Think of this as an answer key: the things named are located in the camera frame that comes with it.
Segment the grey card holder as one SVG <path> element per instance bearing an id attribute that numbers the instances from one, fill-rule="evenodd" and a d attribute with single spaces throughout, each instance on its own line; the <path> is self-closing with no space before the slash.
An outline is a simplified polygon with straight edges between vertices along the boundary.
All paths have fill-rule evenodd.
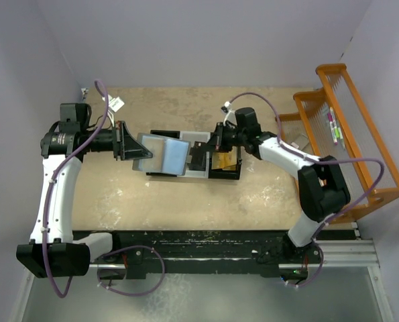
<path id="1" fill-rule="evenodd" d="M 150 133 L 140 133 L 137 140 L 152 153 L 152 157 L 134 160 L 132 170 L 175 176 L 185 174 L 189 141 Z"/>

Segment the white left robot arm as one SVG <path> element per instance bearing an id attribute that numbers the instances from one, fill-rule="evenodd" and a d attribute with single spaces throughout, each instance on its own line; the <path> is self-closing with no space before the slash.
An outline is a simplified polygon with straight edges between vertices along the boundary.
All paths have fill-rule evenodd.
<path id="1" fill-rule="evenodd" d="M 17 260 L 38 278 L 84 276 L 98 257 L 108 263 L 122 257 L 123 248 L 110 233 L 74 240 L 72 208 L 78 174 L 88 152 L 112 152 L 121 161 L 148 159 L 152 153 L 130 134 L 124 121 L 91 131 L 91 115 L 86 103 L 61 104 L 60 120 L 40 142 L 44 177 L 39 212 L 28 243 L 16 249 Z"/>

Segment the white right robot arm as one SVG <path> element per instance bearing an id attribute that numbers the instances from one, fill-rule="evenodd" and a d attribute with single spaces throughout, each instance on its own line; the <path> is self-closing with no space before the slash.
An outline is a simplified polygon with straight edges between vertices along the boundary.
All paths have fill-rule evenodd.
<path id="1" fill-rule="evenodd" d="M 207 142 L 194 143 L 190 149 L 192 162 L 198 164 L 207 152 L 228 153 L 234 147 L 242 147 L 248 154 L 283 168 L 295 178 L 302 212 L 288 230 L 282 252 L 289 262 L 299 262 L 325 221 L 351 200 L 340 166 L 332 156 L 320 158 L 301 152 L 285 144 L 276 134 L 262 131 L 251 107 L 231 113 L 235 123 L 219 122 Z"/>

